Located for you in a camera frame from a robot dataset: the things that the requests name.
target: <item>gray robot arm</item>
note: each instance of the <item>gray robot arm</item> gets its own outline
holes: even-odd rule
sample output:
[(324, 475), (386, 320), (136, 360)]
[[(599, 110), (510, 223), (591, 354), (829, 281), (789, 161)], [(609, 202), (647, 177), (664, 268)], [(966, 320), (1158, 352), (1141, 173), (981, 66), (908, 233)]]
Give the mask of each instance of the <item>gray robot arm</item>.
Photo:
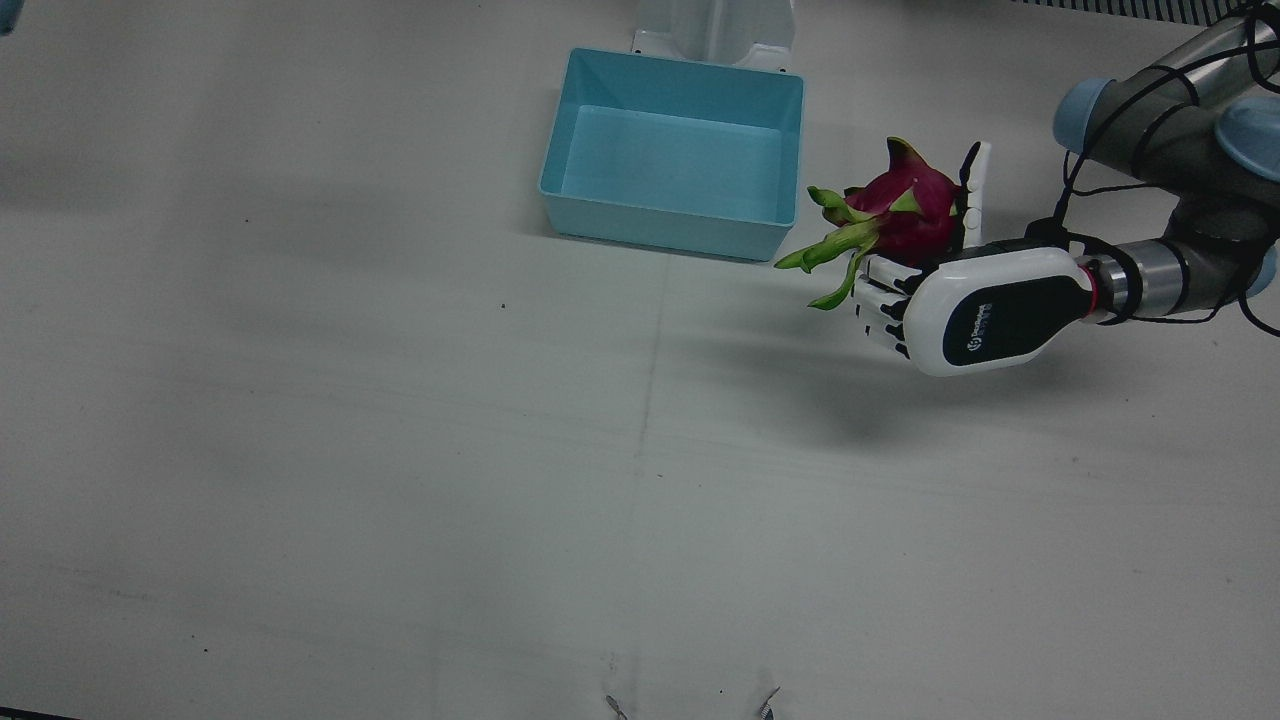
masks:
[[(1073, 88), (1053, 135), (1078, 160), (1052, 218), (1027, 236), (968, 243), (928, 268), (872, 258), (854, 286), (868, 336), (933, 375), (1036, 357), (1087, 320), (1187, 322), (1166, 315), (1243, 300), (1275, 274), (1280, 238), (1280, 99), (1240, 97), (1280, 70), (1280, 0), (1256, 3), (1124, 81)], [(1178, 206), (1158, 238), (1111, 245), (1071, 233), (1074, 181), (1096, 160)]]
[(1085, 259), (1105, 322), (1213, 309), (1274, 274), (1263, 254), (1280, 237), (1280, 99), (1240, 95), (1280, 69), (1277, 37), (1280, 3), (1261, 3), (1128, 79), (1084, 81), (1064, 99), (1061, 145), (1179, 199), (1160, 238)]

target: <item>white table surface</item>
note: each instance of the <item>white table surface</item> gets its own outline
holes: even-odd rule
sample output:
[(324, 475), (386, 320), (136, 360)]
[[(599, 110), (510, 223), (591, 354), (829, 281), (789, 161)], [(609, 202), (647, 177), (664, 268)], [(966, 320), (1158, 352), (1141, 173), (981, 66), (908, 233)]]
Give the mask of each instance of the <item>white table surface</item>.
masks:
[[(1194, 28), (803, 1), (803, 176), (996, 143)], [(1274, 717), (1280, 345), (931, 379), (838, 283), (557, 237), (628, 1), (28, 3), (0, 41), (0, 705), (86, 719)], [(1112, 182), (1092, 170), (1085, 184)], [(1157, 191), (1073, 224), (1158, 234)], [(815, 210), (783, 251), (823, 232)], [(1280, 315), (1280, 291), (1258, 299)]]

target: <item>light blue robot joint cap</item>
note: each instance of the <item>light blue robot joint cap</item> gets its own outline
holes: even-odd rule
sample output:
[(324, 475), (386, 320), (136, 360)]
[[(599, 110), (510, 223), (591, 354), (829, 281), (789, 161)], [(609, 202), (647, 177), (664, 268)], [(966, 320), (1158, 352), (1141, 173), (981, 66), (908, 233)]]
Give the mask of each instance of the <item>light blue robot joint cap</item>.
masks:
[(1219, 146), (1242, 168), (1280, 182), (1280, 97), (1243, 97), (1213, 126)]
[(1258, 268), (1258, 277), (1253, 278), (1253, 283), (1249, 284), (1249, 290), (1244, 292), (1244, 296), (1253, 297), (1254, 295), (1262, 292), (1275, 278), (1276, 247), (1272, 245), (1267, 249), (1267, 254), (1262, 256), (1262, 266)]
[(1110, 85), (1107, 78), (1089, 78), (1073, 87), (1053, 113), (1053, 140), (1071, 152), (1084, 152), (1084, 136), (1098, 96)]

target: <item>white robotic hand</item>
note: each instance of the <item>white robotic hand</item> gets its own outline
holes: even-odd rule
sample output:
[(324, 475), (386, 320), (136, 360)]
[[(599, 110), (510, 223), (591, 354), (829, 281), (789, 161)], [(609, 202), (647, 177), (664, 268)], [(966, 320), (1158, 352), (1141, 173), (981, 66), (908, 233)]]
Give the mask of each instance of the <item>white robotic hand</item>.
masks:
[(1093, 313), (1092, 277), (1065, 250), (1027, 241), (982, 240), (982, 195), (991, 147), (979, 142), (960, 170), (961, 249), (931, 268), (870, 255), (854, 302), (872, 340), (929, 375), (1018, 365), (1062, 328)]

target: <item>robot finger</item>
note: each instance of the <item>robot finger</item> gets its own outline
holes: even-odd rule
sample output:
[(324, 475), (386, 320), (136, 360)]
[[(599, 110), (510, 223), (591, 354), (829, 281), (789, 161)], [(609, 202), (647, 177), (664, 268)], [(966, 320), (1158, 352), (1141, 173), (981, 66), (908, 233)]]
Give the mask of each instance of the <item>robot finger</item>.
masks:
[(877, 316), (886, 322), (901, 323), (906, 313), (906, 304), (910, 300), (901, 292), (883, 290), (869, 282), (867, 275), (860, 275), (854, 283), (854, 311), (864, 322), (869, 323)]
[(969, 149), (969, 155), (960, 167), (960, 184), (964, 186), (964, 208), (960, 222), (964, 224), (964, 247), (978, 247), (982, 240), (982, 201), (987, 186), (987, 165), (991, 161), (991, 143), (978, 141)]
[(881, 288), (910, 295), (915, 290), (914, 286), (919, 284), (922, 274), (915, 268), (900, 265), (879, 255), (868, 255), (867, 260), (863, 261), (860, 278), (870, 281)]

